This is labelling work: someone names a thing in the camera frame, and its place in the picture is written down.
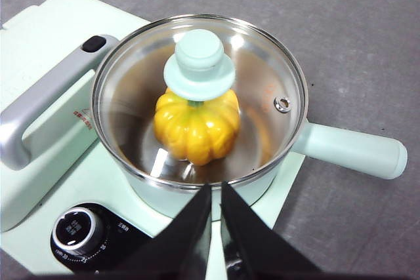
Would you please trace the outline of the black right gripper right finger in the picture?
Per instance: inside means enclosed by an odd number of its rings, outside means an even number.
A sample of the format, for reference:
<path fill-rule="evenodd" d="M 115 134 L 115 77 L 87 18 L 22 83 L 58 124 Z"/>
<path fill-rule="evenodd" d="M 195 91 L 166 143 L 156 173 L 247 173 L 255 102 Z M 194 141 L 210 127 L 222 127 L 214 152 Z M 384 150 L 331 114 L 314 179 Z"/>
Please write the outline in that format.
<path fill-rule="evenodd" d="M 269 228 L 222 183 L 220 236 L 228 274 L 317 274 L 321 269 Z"/>

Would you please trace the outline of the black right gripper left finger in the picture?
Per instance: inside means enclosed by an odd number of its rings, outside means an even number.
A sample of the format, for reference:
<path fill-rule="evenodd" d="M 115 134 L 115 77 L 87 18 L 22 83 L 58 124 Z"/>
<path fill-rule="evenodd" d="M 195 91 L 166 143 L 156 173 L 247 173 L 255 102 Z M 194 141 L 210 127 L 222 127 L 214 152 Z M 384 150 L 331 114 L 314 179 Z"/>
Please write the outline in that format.
<path fill-rule="evenodd" d="M 211 244 L 211 188 L 204 185 L 172 222 L 134 251 L 124 274 L 205 274 Z"/>

